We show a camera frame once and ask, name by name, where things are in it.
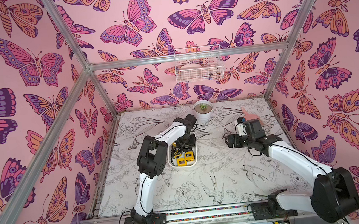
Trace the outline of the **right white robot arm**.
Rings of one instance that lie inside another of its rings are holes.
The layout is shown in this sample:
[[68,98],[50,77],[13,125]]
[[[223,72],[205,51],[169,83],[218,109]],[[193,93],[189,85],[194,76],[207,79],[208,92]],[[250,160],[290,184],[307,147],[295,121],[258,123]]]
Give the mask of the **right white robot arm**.
[[253,149],[279,161],[312,186],[310,193],[283,189],[269,194],[266,207],[271,217],[304,211],[333,224],[359,210],[359,194],[348,170],[320,163],[292,149],[277,135],[266,135],[258,119],[239,118],[236,132],[224,141],[229,148]]

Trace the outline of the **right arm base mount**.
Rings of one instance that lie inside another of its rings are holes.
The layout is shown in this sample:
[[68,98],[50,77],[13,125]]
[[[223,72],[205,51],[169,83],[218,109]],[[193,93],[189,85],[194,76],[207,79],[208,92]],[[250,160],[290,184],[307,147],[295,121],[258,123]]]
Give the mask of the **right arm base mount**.
[[281,192],[285,192],[286,190],[279,190],[273,192],[268,196],[266,201],[250,203],[247,206],[247,211],[253,214],[253,217],[256,221],[263,219],[273,219],[273,218],[284,218],[284,217],[294,217],[298,216],[298,212],[296,210],[284,210],[280,207],[279,203],[276,200],[276,196]]

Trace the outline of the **black yellow tape measure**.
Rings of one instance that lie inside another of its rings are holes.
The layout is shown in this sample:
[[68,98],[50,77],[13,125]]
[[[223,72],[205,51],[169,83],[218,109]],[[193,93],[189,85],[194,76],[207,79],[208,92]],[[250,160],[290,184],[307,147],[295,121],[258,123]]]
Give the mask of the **black yellow tape measure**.
[[182,156],[182,154],[183,154],[183,151],[182,151],[182,148],[180,148],[180,147],[175,147],[171,151],[171,155],[174,159],[180,158]]

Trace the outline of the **small yellow tape measure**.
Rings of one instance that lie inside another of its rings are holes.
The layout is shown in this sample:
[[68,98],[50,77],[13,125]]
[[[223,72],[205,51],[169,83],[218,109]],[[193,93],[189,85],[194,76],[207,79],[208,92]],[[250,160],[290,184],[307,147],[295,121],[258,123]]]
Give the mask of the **small yellow tape measure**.
[[177,159],[177,166],[187,166],[187,160],[185,158],[178,158]]

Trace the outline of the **yellow tape measure with clip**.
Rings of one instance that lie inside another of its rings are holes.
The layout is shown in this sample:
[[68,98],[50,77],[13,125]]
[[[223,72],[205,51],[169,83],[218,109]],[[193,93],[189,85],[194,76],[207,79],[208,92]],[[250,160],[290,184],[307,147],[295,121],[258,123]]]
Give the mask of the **yellow tape measure with clip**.
[[194,156],[194,152],[193,151],[188,151],[185,153],[184,155],[185,159],[187,162],[192,162],[195,160],[195,156]]

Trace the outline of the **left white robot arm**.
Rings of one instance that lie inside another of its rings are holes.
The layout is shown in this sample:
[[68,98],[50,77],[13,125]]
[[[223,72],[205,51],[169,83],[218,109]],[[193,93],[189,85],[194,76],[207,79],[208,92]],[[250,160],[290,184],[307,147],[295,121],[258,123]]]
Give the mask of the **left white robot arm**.
[[176,118],[172,125],[156,136],[146,136],[137,158],[140,172],[140,187],[137,201],[131,210],[134,224],[151,224],[153,212],[153,197],[156,191],[158,177],[165,169],[167,159],[173,156],[172,145],[177,148],[191,150],[196,146],[195,134],[192,130],[197,125],[194,115],[187,114],[182,119]]

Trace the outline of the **white storage box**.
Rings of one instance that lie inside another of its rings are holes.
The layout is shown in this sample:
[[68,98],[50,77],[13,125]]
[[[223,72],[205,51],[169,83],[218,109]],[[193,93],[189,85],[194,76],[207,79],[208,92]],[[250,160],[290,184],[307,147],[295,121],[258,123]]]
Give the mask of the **white storage box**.
[[177,141],[173,142],[170,146],[169,146],[169,149],[167,151],[167,163],[173,167],[174,169],[187,169],[187,168],[192,168],[196,165],[197,161],[198,161],[198,143],[197,143],[197,136],[196,136],[196,147],[193,148],[192,150],[183,150],[183,154],[180,158],[185,158],[184,155],[186,152],[188,151],[193,151],[194,152],[194,156],[195,156],[195,160],[192,161],[192,162],[187,162],[187,166],[181,166],[181,167],[178,167],[177,166],[177,159],[174,159],[171,155],[171,151],[173,148],[177,147]]

